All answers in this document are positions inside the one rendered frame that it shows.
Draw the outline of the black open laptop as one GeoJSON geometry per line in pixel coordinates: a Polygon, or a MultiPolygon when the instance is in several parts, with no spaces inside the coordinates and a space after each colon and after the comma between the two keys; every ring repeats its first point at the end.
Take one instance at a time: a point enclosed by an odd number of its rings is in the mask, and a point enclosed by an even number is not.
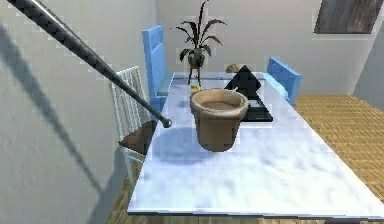
{"type": "Polygon", "coordinates": [[[257,94],[261,83],[246,65],[242,66],[235,76],[225,86],[225,89],[235,90],[248,99],[248,109],[242,122],[272,122],[273,117],[257,94]]]}

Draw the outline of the dark framed wall picture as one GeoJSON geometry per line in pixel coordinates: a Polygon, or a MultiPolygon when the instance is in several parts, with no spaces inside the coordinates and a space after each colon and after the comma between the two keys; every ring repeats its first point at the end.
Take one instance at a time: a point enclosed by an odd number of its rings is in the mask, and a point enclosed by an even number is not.
{"type": "Polygon", "coordinates": [[[370,34],[384,0],[322,0],[315,34],[370,34]]]}

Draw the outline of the blue wooden chair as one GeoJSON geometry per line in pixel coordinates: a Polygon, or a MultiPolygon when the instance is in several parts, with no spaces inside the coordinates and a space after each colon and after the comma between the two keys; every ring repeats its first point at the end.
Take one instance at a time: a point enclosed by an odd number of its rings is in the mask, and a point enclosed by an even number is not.
{"type": "Polygon", "coordinates": [[[301,74],[271,56],[263,76],[291,106],[295,105],[302,80],[301,74]]]}
{"type": "Polygon", "coordinates": [[[166,68],[163,26],[142,31],[150,105],[162,112],[174,75],[166,68]]]}

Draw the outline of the grey baseball bat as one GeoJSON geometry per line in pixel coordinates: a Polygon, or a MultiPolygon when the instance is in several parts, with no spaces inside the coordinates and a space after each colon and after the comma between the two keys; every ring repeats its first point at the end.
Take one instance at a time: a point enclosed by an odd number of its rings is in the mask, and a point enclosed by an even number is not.
{"type": "Polygon", "coordinates": [[[7,1],[61,45],[132,97],[137,103],[157,118],[164,128],[171,127],[172,121],[170,119],[164,117],[159,111],[155,110],[149,103],[140,97],[95,51],[93,51],[67,26],[66,23],[64,23],[40,0],[7,1]]]}

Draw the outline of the white slatted chair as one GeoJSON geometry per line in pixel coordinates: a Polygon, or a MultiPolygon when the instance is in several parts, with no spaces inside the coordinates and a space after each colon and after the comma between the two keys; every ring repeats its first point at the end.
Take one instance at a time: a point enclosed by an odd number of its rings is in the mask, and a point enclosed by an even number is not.
{"type": "MultiPolygon", "coordinates": [[[[119,71],[117,75],[140,97],[145,101],[148,100],[142,84],[140,68],[138,66],[119,71]]],[[[145,122],[150,121],[151,114],[115,84],[111,84],[111,92],[118,125],[119,140],[123,140],[128,134],[137,131],[145,122]]],[[[132,163],[136,161],[142,164],[143,160],[137,158],[139,155],[138,152],[134,152],[127,147],[122,147],[122,152],[125,159],[129,182],[134,184],[136,178],[133,175],[132,163]]]]}

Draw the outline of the brown clay flower pot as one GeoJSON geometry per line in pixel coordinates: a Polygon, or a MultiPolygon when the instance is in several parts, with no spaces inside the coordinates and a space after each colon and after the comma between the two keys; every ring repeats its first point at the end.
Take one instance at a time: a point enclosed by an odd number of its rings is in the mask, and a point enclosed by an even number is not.
{"type": "Polygon", "coordinates": [[[248,105],[247,97],[233,90],[214,88],[194,93],[190,108],[199,144],[212,152],[229,150],[248,105]]]}

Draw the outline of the white marble dining table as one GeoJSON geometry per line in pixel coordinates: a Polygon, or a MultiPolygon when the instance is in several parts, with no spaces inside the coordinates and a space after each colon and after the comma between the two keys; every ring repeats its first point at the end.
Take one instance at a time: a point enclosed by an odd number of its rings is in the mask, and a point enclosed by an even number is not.
{"type": "Polygon", "coordinates": [[[273,119],[244,122],[226,152],[197,140],[190,87],[179,73],[132,193],[128,213],[384,221],[382,203],[267,81],[273,119]]]}

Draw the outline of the dark potted house plant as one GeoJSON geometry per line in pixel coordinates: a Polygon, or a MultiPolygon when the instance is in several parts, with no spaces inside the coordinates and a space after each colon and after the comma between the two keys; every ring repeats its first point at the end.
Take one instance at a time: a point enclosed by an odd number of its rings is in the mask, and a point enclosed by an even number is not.
{"type": "Polygon", "coordinates": [[[212,39],[218,44],[222,45],[222,42],[215,35],[206,35],[206,33],[214,24],[226,25],[226,22],[220,19],[212,19],[212,20],[209,20],[205,26],[203,26],[204,8],[209,1],[210,0],[204,0],[203,3],[201,4],[197,22],[194,22],[194,21],[182,22],[182,24],[188,24],[190,26],[192,33],[189,33],[189,31],[183,26],[177,26],[178,30],[183,31],[187,35],[186,43],[188,42],[192,43],[191,48],[185,48],[179,54],[179,60],[181,62],[184,61],[184,58],[188,59],[188,64],[189,64],[189,75],[188,75],[188,81],[187,81],[188,85],[191,84],[192,73],[194,70],[196,70],[198,86],[201,86],[201,68],[203,67],[205,62],[205,55],[203,54],[203,52],[206,52],[209,56],[212,56],[211,48],[208,44],[206,44],[206,41],[208,39],[212,39]]]}

